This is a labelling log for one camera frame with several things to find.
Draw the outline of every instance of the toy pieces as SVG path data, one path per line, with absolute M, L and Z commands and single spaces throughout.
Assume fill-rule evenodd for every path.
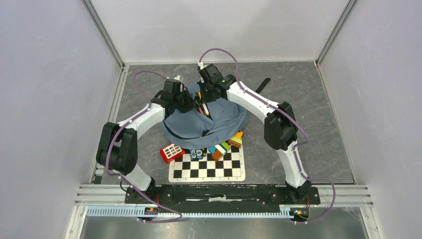
M 238 139 L 242 139 L 242 135 L 243 135 L 243 132 L 237 132 L 233 137 L 236 137 Z
M 179 146 L 176 146 L 173 143 L 160 150 L 161 157 L 163 157 L 165 163 L 170 163 L 176 158 L 182 156 L 184 153 L 184 149 L 180 148 Z
M 227 142 L 221 143 L 220 146 L 224 147 L 226 152 L 230 150 L 230 145 Z
M 227 153 L 227 151 L 230 150 L 230 146 L 226 143 L 223 142 L 221 144 L 217 144 L 215 146 L 215 152 L 212 154 L 212 158 L 215 161 L 219 161 L 221 158 L 223 158 L 223 156 Z
M 189 150 L 191 153 L 191 159 L 192 161 L 200 160 L 206 157 L 207 155 L 207 148 L 203 149 L 191 149 Z
M 230 138 L 228 140 L 228 143 L 230 145 L 233 145 L 233 146 L 238 147 L 238 148 L 240 148 L 242 146 L 242 140 L 240 138 L 237 138 L 237 137 Z
M 228 143 L 240 148 L 242 146 L 242 135 L 243 132 L 237 132 L 233 137 L 228 140 Z
M 215 146 L 211 146 L 208 148 L 208 151 L 213 154 L 217 149 L 215 148 Z

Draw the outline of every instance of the crumpled blue fabric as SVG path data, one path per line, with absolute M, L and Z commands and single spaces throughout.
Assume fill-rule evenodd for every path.
M 192 99 L 199 91 L 197 82 L 187 85 Z M 246 109 L 225 99 L 217 99 L 207 104 L 212 120 L 197 110 L 180 113 L 175 110 L 167 119 L 160 123 L 164 135 L 175 145 L 186 149 L 208 148 L 224 142 L 248 123 Z M 180 139 L 168 132 L 167 127 Z

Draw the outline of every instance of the gray marble surface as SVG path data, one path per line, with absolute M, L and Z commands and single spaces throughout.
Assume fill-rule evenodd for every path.
M 224 75 L 234 75 L 235 64 L 216 65 Z M 186 84 L 199 79 L 195 64 L 131 66 L 118 111 L 118 121 L 132 116 L 145 106 L 147 101 L 134 88 L 133 76 L 136 72 L 146 69 L 171 78 L 181 75 Z M 310 144 L 299 148 L 302 164 L 310 177 L 327 178 L 335 183 L 353 182 L 346 153 L 313 62 L 240 63 L 239 77 L 254 90 L 265 78 L 271 78 L 261 95 L 292 105 L 298 123 L 311 138 Z M 139 75 L 137 82 L 151 98 L 163 87 L 163 79 L 148 73 Z M 244 128 L 243 136 L 246 179 L 242 183 L 285 182 L 280 159 L 266 144 L 263 132 L 261 121 L 249 113 L 249 122 Z M 304 140 L 300 133 L 298 136 L 299 141 Z M 159 154 L 159 150 L 169 143 L 158 125 L 146 132 L 138 142 L 138 164 L 158 184 L 169 183 L 169 166 Z M 102 179 L 102 184 L 118 183 L 117 178 L 107 175 Z

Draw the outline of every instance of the gray floor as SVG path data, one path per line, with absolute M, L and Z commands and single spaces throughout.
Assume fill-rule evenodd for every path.
M 225 74 L 234 74 L 232 63 L 216 64 Z M 197 66 L 145 65 L 131 66 L 125 83 L 117 120 L 124 120 L 138 112 L 146 100 L 133 86 L 133 76 L 140 70 L 153 70 L 168 77 L 181 75 L 184 83 L 199 79 Z M 298 123 L 311 138 L 311 143 L 299 148 L 303 166 L 312 178 L 327 178 L 335 183 L 352 183 L 352 172 L 341 142 L 332 111 L 321 79 L 313 62 L 240 63 L 240 75 L 248 87 L 258 88 L 266 78 L 271 82 L 261 95 L 273 101 L 286 101 L 293 107 Z M 163 87 L 163 79 L 142 74 L 137 77 L 139 86 L 153 97 Z M 168 164 L 159 150 L 170 142 L 158 125 L 151 128 L 138 142 L 138 164 L 158 184 L 169 183 Z M 244 128 L 243 136 L 246 180 L 242 183 L 284 183 L 285 174 L 277 153 L 263 138 L 263 124 L 253 114 Z M 117 178 L 103 177 L 102 184 L 117 184 Z
M 311 209 L 311 218 L 326 209 Z M 82 239 L 367 239 L 359 208 L 334 208 L 329 217 L 295 226 L 285 219 L 185 219 L 145 225 L 134 218 L 87 217 Z

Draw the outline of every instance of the black strap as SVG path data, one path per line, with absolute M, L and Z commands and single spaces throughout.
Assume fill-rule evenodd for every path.
M 177 134 L 175 134 L 173 131 L 171 131 L 171 129 L 166 125 L 166 123 L 163 121 L 163 123 L 164 123 L 164 127 L 166 128 L 166 130 L 172 135 L 172 136 L 174 136 L 174 137 L 176 137 L 176 138 L 178 138 L 178 139 L 183 139 L 183 140 L 186 140 L 186 139 L 195 139 L 195 138 L 200 138 L 200 137 L 195 137 L 195 138 L 183 138 L 183 137 L 181 137 L 181 136 L 178 136 Z M 201 137 L 204 137 L 204 136 L 207 136 L 207 135 L 209 135 L 209 134 L 207 134 L 209 132 L 209 130 L 204 130 L 203 132 L 202 132 L 202 136 Z
M 256 89 L 256 93 L 261 93 L 261 91 L 267 86 L 267 84 L 271 81 L 271 78 L 265 78 L 265 80 L 259 85 Z
M 161 95 L 161 93 L 163 92 L 163 90 L 160 90 L 158 93 L 156 93 L 155 95 L 154 95 L 154 98 L 158 98 L 160 95 Z

